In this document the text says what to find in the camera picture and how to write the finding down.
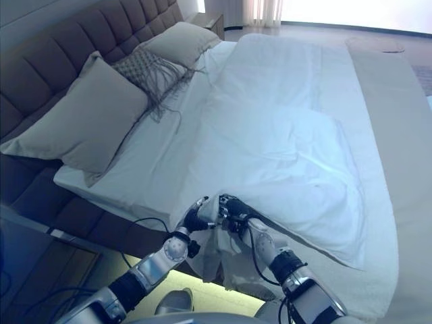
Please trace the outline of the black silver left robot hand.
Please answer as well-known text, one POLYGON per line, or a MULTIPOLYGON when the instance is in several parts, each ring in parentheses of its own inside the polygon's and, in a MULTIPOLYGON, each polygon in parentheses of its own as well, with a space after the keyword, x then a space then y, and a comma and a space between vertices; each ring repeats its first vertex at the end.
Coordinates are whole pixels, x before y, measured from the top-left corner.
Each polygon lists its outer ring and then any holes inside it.
POLYGON ((189 233, 209 230, 216 227, 215 222, 206 221, 199 216, 199 211, 208 200, 209 197, 204 196, 194 202, 187 210, 182 221, 182 226, 185 227, 189 233))

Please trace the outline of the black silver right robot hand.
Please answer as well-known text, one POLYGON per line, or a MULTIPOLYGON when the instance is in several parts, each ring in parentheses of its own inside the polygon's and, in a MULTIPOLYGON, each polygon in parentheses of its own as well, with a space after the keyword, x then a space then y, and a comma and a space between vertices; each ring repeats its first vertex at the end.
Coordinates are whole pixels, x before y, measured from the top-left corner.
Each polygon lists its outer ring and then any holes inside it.
POLYGON ((219 196, 218 220, 223 230, 235 234, 243 234, 248 228, 248 221, 259 219, 259 214, 235 196, 222 194, 219 196))

